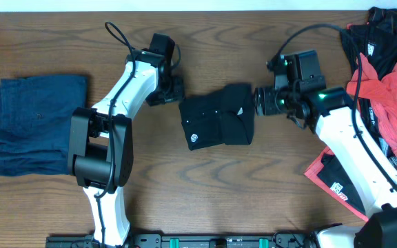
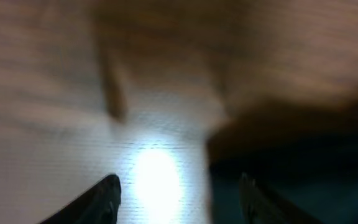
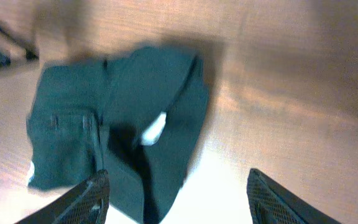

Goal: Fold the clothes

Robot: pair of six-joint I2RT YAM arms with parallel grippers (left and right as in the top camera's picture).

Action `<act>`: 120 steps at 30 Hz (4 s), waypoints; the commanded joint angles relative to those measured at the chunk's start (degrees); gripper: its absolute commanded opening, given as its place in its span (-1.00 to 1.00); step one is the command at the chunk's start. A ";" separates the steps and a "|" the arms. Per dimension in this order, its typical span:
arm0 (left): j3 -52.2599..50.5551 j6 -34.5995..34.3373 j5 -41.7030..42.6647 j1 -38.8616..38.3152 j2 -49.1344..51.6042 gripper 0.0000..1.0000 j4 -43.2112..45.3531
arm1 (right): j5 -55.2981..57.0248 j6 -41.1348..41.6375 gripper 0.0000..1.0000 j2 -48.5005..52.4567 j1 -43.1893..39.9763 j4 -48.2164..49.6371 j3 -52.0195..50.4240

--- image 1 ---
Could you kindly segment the black t-shirt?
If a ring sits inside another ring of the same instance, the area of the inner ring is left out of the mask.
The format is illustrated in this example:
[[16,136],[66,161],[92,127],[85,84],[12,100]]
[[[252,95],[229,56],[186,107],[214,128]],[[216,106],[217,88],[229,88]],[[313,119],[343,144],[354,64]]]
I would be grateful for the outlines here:
[[226,85],[179,104],[189,150],[215,145],[249,145],[254,136],[255,109],[249,83]]

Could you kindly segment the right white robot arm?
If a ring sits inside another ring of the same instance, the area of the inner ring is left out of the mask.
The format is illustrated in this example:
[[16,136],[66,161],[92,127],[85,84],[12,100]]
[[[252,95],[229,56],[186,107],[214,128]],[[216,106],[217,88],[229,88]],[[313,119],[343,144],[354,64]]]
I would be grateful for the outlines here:
[[305,247],[397,247],[397,170],[367,131],[341,87],[296,93],[286,87],[258,87],[259,116],[285,113],[304,120],[342,165],[368,218],[362,227],[334,225],[314,231]]

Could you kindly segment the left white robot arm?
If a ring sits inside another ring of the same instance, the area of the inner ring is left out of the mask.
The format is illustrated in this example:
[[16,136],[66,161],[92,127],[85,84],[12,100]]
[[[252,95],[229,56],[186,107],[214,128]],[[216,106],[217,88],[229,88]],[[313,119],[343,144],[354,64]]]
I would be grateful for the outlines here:
[[122,247],[128,237],[123,188],[134,162],[132,121],[150,96],[157,104],[175,100],[182,80],[171,75],[172,67],[166,52],[135,50],[106,96],[72,114],[68,172],[89,199],[97,247]]

